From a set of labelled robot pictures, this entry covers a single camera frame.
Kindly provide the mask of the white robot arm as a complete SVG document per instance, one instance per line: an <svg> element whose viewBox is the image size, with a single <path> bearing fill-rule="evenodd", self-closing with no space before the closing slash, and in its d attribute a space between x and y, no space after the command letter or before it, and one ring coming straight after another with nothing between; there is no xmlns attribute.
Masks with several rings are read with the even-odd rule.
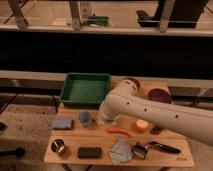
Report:
<svg viewBox="0 0 213 171"><path fill-rule="evenodd" d="M128 115L213 146L213 111L140 98L139 88L134 78L118 83L99 107L101 120L114 122L119 114Z"/></svg>

